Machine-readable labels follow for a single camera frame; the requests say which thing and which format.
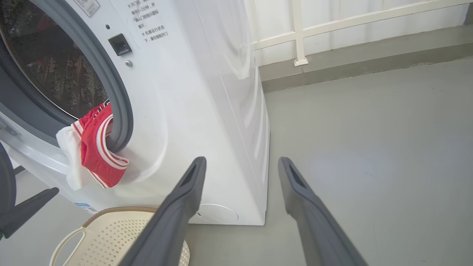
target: white washing machine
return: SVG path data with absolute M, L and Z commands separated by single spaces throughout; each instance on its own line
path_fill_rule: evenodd
M 270 125 L 243 0 L 3 2 L 0 140 L 14 160 L 95 212 L 158 206 L 205 156 L 191 222 L 264 224 Z M 55 134 L 103 98 L 108 148 L 130 164 L 112 188 L 73 191 Z

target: white cloth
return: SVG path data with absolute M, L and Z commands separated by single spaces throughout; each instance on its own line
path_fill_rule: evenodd
M 80 157 L 80 137 L 71 126 L 66 126 L 56 134 L 59 147 L 69 160 L 66 175 L 67 183 L 72 190 L 78 190 L 94 182 L 87 168 L 82 166 Z

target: laundry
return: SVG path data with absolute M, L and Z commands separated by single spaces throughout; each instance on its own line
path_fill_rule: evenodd
M 104 188 L 113 187 L 125 173 L 128 160 L 106 146 L 105 138 L 110 134 L 112 124 L 112 106 L 107 100 L 56 134 L 61 150 L 69 159 L 66 179 L 73 190 L 92 180 Z

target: floor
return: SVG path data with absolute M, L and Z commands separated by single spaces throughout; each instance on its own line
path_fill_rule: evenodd
M 473 60 L 463 60 L 266 94 L 266 225 L 189 225 L 190 266 L 305 265 L 284 210 L 281 156 L 369 265 L 470 265 L 472 70 Z
M 16 175 L 16 204 L 50 188 L 28 171 Z M 29 219 L 10 238 L 0 241 L 0 265 L 49 265 L 59 242 L 70 232 L 81 227 L 90 215 L 58 194 Z M 56 265 L 62 265 L 73 251 L 77 238 L 61 250 Z

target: warning label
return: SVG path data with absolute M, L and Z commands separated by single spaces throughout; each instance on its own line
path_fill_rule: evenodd
M 96 209 L 92 208 L 87 203 L 75 203 L 75 205 L 81 207 L 82 209 L 86 210 L 90 214 L 96 214 L 98 212 Z
M 157 3 L 158 0 L 111 1 L 125 24 L 128 27 L 132 25 L 132 32 L 136 32 L 135 37 L 143 44 L 154 43 L 169 36 L 161 20 L 161 10 Z

